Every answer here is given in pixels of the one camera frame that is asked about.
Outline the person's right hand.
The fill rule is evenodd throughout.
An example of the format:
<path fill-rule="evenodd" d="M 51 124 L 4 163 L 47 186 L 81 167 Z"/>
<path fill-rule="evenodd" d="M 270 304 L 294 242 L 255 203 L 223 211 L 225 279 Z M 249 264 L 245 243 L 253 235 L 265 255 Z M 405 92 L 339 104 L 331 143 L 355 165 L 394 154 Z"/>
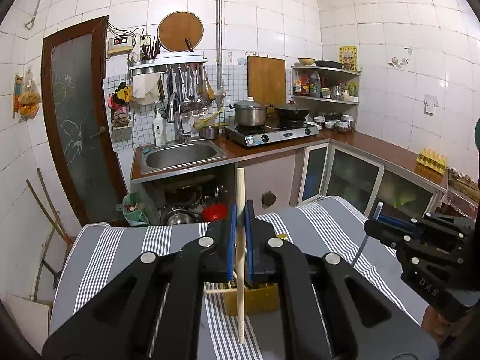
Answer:
<path fill-rule="evenodd" d="M 440 354 L 453 350 L 464 338 L 471 339 L 479 331 L 479 305 L 457 322 L 446 320 L 433 306 L 427 306 L 421 322 L 421 328 L 436 341 Z"/>

